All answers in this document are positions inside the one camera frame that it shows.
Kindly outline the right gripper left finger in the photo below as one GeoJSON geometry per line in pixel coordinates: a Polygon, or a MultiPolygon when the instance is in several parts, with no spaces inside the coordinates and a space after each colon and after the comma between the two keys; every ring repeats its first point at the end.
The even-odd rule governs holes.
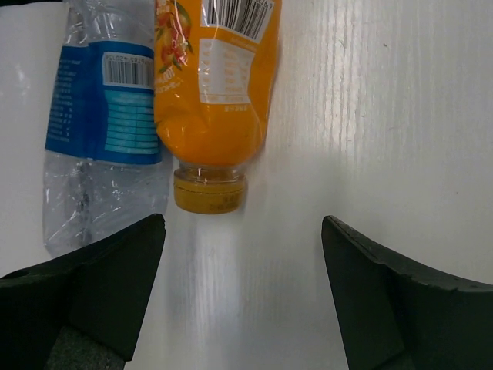
{"type": "Polygon", "coordinates": [[[1,279],[3,369],[123,369],[134,356],[166,236],[152,214],[1,279]]]}

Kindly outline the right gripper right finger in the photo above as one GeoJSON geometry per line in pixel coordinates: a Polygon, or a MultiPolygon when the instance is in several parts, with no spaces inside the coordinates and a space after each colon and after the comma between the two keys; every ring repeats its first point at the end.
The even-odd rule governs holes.
{"type": "Polygon", "coordinates": [[[321,238],[351,369],[490,369],[492,286],[382,246],[334,216],[321,238]]]}

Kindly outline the crushed bottle blue label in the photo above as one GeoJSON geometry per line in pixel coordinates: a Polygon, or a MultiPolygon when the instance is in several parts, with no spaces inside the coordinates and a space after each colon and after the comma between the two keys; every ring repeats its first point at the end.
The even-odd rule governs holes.
{"type": "Polygon", "coordinates": [[[52,257],[164,214],[173,165],[156,134],[154,4],[70,1],[45,138],[52,257]]]}

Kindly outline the small orange juice bottle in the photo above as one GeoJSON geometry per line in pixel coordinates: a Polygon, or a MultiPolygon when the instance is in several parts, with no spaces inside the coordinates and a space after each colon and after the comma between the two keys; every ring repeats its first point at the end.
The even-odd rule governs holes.
{"type": "Polygon", "coordinates": [[[262,147],[278,62],[279,1],[157,1],[154,120],[196,214],[237,210],[262,147]]]}

